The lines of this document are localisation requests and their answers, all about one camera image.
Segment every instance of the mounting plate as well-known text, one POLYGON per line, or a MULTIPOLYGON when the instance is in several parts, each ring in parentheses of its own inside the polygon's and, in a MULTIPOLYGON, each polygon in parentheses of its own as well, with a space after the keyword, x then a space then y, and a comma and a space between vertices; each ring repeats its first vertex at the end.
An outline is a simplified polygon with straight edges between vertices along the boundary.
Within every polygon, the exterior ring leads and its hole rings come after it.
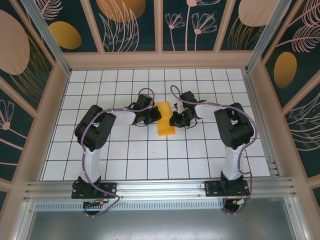
MULTIPOLYGON (((249 187, 246 180, 242 180, 237 185, 246 195, 249 195, 249 187)), ((236 197, 241 196, 239 189, 230 189, 227 193, 220 184, 220 180, 205 181, 205 196, 206 197, 236 197)))
MULTIPOLYGON (((117 184, 115 182, 101 182, 100 188, 108 193, 117 193, 117 184)), ((107 196, 109 199, 114 199, 116 197, 114 196, 107 196)), ((83 189, 83 186, 79 183, 73 184, 72 189, 72 199, 103 199, 104 194, 100 191, 98 191, 95 195, 92 194, 92 192, 88 192, 83 189)))

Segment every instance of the yellow circle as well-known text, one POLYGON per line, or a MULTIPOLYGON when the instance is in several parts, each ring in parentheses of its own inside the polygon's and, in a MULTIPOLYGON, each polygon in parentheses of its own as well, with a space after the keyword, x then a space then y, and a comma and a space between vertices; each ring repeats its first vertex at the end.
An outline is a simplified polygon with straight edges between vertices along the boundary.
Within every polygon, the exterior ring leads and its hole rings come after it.
POLYGON ((297 60, 291 52, 285 51, 277 58, 274 66, 275 84, 284 89, 293 81, 297 71, 297 60))
POLYGON ((133 12, 136 19, 141 17, 146 9, 146 0, 96 0, 96 3, 105 16, 119 23, 130 21, 128 17, 125 17, 126 11, 123 3, 128 12, 129 10, 133 12))
POLYGON ((249 27, 265 26, 277 6, 278 0, 241 0, 239 19, 249 27))
POLYGON ((65 49, 76 49, 81 45, 81 36, 77 29, 65 21, 55 21, 49 26, 56 42, 65 49))
POLYGON ((10 14, 0 10, 0 69, 8 74, 21 74, 29 63, 28 35, 10 14))

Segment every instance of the flower illustration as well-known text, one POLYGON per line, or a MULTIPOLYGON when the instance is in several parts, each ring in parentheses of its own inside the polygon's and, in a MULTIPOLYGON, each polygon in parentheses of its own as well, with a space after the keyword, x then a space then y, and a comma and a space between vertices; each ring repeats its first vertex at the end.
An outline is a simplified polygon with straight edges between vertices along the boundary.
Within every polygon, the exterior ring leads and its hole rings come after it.
POLYGON ((195 7, 195 6, 205 6, 205 5, 213 5, 219 3, 220 0, 186 0, 186 4, 188 4, 189 7, 195 7))
POLYGON ((6 106, 5 101, 3 99, 0 100, 0 129, 10 129, 10 122, 14 114, 14 109, 15 105, 12 102, 8 101, 6 106))
POLYGON ((213 14, 202 14, 201 18, 199 19, 199 13, 192 14, 192 25, 194 29, 194 33, 198 34, 207 34, 212 33, 217 30, 217 25, 214 25, 216 20, 213 14))
POLYGON ((188 5, 188 12, 186 14, 185 40, 184 40, 186 51, 188 51, 188 26, 189 26, 190 8, 196 7, 196 6, 207 6, 207 5, 218 4, 219 2, 220 0, 186 0, 186 4, 188 5))
POLYGON ((174 13, 174 14, 172 14, 172 16, 170 15, 170 13, 168 13, 165 15, 165 20, 170 28, 171 43, 172 43, 173 51, 175 51, 176 49, 175 49, 175 45, 174 45, 174 38, 172 36, 172 29, 184 27, 185 22, 183 21, 181 13, 179 13, 179 14, 174 13))

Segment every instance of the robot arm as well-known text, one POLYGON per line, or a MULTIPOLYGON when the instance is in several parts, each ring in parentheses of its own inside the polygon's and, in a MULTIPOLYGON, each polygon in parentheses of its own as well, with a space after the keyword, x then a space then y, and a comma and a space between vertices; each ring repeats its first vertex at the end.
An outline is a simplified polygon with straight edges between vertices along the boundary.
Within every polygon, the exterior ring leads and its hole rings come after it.
MULTIPOLYGON (((146 125, 152 122, 161 119, 161 113, 158 110, 158 107, 152 106, 152 108, 148 108, 152 101, 152 97, 146 94, 140 94, 137 102, 131 103, 128 107, 129 110, 142 110, 137 113, 132 111, 123 111, 123 109, 116 110, 114 109, 112 112, 105 112, 101 114, 95 121, 93 125, 88 128, 83 140, 83 144, 85 147, 85 157, 84 157, 84 166, 86 169, 86 174, 88 178, 93 182, 93 184, 103 189, 103 185, 101 184, 101 176, 100 176, 100 152, 101 148, 107 142, 107 139, 111 133, 111 129, 113 126, 119 125, 132 125, 140 122, 144 122, 146 125)), ((80 121, 78 126, 76 127, 74 134, 77 137, 77 142, 80 144, 85 129, 88 127, 90 122, 94 119, 96 115, 102 112, 103 109, 97 105, 91 106, 88 112, 85 114, 83 119, 80 121)), ((89 184, 83 169, 81 170, 80 176, 78 177, 77 183, 72 185, 72 198, 74 199, 96 199, 100 198, 100 192, 97 191, 93 186, 89 184)))
MULTIPOLYGON (((192 92, 185 92, 180 95, 184 101, 201 103, 197 101, 192 92)), ((244 111, 240 103, 230 105, 244 111)), ((243 164, 241 150, 250 142, 254 135, 254 129, 247 117, 238 111, 209 105, 209 104, 187 104, 177 103, 177 111, 173 112, 170 125, 176 127, 189 127, 193 119, 206 119, 216 122, 222 142, 225 145, 225 161, 221 172, 221 179, 218 181, 206 181, 205 189, 208 197, 239 196, 239 188, 249 195, 248 183, 243 180, 240 173, 243 164)))

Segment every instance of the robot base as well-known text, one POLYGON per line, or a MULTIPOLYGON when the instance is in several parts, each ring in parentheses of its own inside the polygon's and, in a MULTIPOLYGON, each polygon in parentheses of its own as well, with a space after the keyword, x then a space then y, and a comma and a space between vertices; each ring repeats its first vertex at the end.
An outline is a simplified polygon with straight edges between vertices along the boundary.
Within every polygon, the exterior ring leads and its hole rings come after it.
MULTIPOLYGON (((94 185, 96 185, 98 188, 108 192, 108 193, 117 193, 117 184, 115 182, 101 182, 101 178, 99 178, 94 185)), ((103 199, 103 198, 109 198, 114 199, 114 196, 105 196, 104 194, 98 190, 96 190, 94 187, 92 187, 89 183, 85 182, 81 179, 81 177, 78 178, 78 182, 75 182, 72 185, 72 199, 103 199)))
POLYGON ((235 180, 228 180, 221 172, 221 180, 205 181, 204 188, 206 197, 240 197, 241 191, 249 195, 248 183, 243 175, 235 180))

